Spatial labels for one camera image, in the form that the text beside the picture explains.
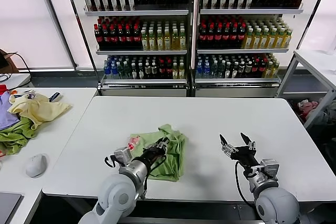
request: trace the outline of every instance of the robotic arm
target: robotic arm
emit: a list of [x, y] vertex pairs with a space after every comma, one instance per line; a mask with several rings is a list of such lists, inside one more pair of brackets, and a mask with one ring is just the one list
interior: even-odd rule
[[241, 133], [246, 146], [233, 147], [222, 135], [219, 135], [222, 151], [232, 160], [237, 160], [244, 168], [244, 176], [249, 181], [250, 191], [253, 193], [257, 212], [266, 224], [293, 224], [299, 220], [299, 203], [295, 196], [283, 188], [279, 188], [279, 164], [274, 159], [263, 159], [260, 163], [255, 159], [256, 142]]
[[[128, 148], [116, 150], [111, 159], [114, 166], [114, 162], [120, 164], [119, 174], [112, 174], [103, 182], [98, 202], [80, 219], [79, 224], [115, 224], [121, 217], [129, 215], [137, 199], [144, 198], [146, 194], [149, 174], [165, 161], [168, 142], [168, 138], [159, 139], [131, 162]], [[163, 161], [152, 169], [152, 165], [161, 157]]]

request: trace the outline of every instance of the white wall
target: white wall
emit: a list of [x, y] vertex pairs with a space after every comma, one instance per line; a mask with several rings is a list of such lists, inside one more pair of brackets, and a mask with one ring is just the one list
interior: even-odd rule
[[[1, 0], [0, 48], [18, 51], [30, 68], [71, 68], [44, 0]], [[15, 65], [25, 68], [20, 58]]]

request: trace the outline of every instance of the red bottle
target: red bottle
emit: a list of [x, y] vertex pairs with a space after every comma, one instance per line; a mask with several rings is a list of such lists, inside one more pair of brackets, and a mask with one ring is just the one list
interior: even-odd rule
[[94, 36], [96, 37], [96, 41], [97, 41], [97, 43], [98, 43], [98, 45], [99, 46], [101, 46], [102, 44], [103, 44], [103, 35], [102, 35], [102, 33], [101, 33], [101, 31], [99, 30], [99, 28], [98, 28], [98, 25], [97, 24], [95, 24], [94, 25], [95, 27], [95, 31], [94, 31]]

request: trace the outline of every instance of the pile of clothes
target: pile of clothes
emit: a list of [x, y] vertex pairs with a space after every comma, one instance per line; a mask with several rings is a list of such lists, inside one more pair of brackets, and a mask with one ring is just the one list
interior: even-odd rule
[[0, 94], [0, 156], [13, 155], [35, 136], [43, 122], [50, 122], [70, 105], [50, 102], [49, 98], [30, 90], [23, 94]]

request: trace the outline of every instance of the yellow cloth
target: yellow cloth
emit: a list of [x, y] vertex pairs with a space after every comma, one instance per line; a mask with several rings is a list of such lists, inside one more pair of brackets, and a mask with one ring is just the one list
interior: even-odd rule
[[32, 130], [35, 130], [43, 122], [54, 120], [71, 107], [66, 103], [49, 102], [47, 97], [39, 93], [28, 93], [18, 98], [11, 95], [9, 102], [12, 106], [8, 109], [8, 112], [19, 113], [20, 116], [31, 119], [34, 123], [31, 127]]

